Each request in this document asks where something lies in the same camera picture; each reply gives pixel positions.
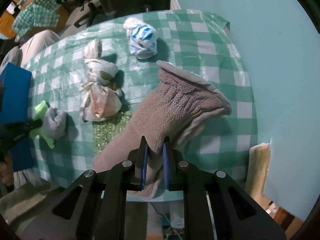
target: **neon green cloth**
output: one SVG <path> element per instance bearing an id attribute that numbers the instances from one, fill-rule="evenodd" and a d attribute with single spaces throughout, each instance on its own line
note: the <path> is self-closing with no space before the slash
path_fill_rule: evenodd
<path id="1" fill-rule="evenodd" d="M 33 120 L 38 120 L 38 119 L 43 120 L 44 115 L 45 115 L 45 113 L 47 112 L 47 110 L 48 110 L 48 106 L 47 106 L 46 101 L 42 101 L 39 105 L 37 105 L 37 106 L 35 107 L 36 114 L 35 114 L 35 116 L 33 117 Z M 37 135 L 42 136 L 51 149 L 54 148 L 54 140 L 51 139 L 51 138 L 49 138 L 49 137 L 46 135 L 43 126 L 37 128 L 37 129 L 32 130 L 32 131 L 30 132 L 30 134 L 29 134 L 30 138 L 32 138 L 32 139 L 34 139 Z"/>

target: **wire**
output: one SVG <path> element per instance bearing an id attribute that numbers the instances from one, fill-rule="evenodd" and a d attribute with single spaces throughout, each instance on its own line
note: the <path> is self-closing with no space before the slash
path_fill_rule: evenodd
<path id="1" fill-rule="evenodd" d="M 153 208 L 155 209 L 155 212 L 158 214 L 158 215 L 160 215 L 160 216 L 163 216 L 166 220 L 167 220 L 167 222 L 169 223 L 169 225 L 171 226 L 171 221 L 167 218 L 167 216 L 164 214 L 164 213 L 159 213 L 158 211 L 157 211 L 157 209 L 156 209 L 156 207 L 155 207 L 155 205 L 152 203 L 152 202 L 150 202 L 150 204 L 153 206 Z M 172 229 L 173 229 L 173 231 L 177 234 L 177 236 L 180 238 L 180 240 L 183 240 L 182 239 L 182 237 L 180 236 L 180 234 L 177 232 L 177 230 L 175 229 L 175 228 L 173 228 L 173 227 L 171 227 Z"/>

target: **green sparkly mat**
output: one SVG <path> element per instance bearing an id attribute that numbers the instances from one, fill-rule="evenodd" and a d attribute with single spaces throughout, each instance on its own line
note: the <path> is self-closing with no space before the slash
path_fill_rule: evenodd
<path id="1" fill-rule="evenodd" d="M 131 112 L 117 113 L 103 122 L 92 122 L 95 155 L 126 127 L 131 116 Z"/>

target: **silver bolt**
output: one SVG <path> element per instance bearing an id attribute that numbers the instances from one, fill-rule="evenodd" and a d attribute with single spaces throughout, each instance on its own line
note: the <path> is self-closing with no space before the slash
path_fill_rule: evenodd
<path id="1" fill-rule="evenodd" d="M 126 160 L 126 161 L 124 161 L 124 162 L 122 163 L 122 165 L 123 165 L 124 167 L 130 167 L 130 166 L 132 165 L 132 161 Z"/>
<path id="2" fill-rule="evenodd" d="M 224 171 L 217 171 L 217 176 L 219 178 L 224 178 L 226 176 L 226 173 Z"/>
<path id="3" fill-rule="evenodd" d="M 86 171 L 84 172 L 84 175 L 85 175 L 87 178 L 93 176 L 93 174 L 94 174 L 94 171 L 93 171 L 93 170 L 86 170 Z"/>
<path id="4" fill-rule="evenodd" d="M 189 163 L 186 162 L 186 161 L 180 161 L 179 162 L 179 166 L 182 167 L 182 168 L 185 168 L 185 167 L 188 167 Z"/>

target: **blue plastic item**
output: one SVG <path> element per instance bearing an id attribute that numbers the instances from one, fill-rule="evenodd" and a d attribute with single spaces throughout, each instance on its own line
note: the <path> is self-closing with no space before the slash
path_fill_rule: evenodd
<path id="1" fill-rule="evenodd" d="M 0 84 L 5 87 L 0 113 L 1 124 L 27 120 L 30 78 L 30 71 L 11 63 L 6 65 L 0 75 Z M 29 138 L 20 141 L 10 153 L 14 171 L 33 167 Z"/>

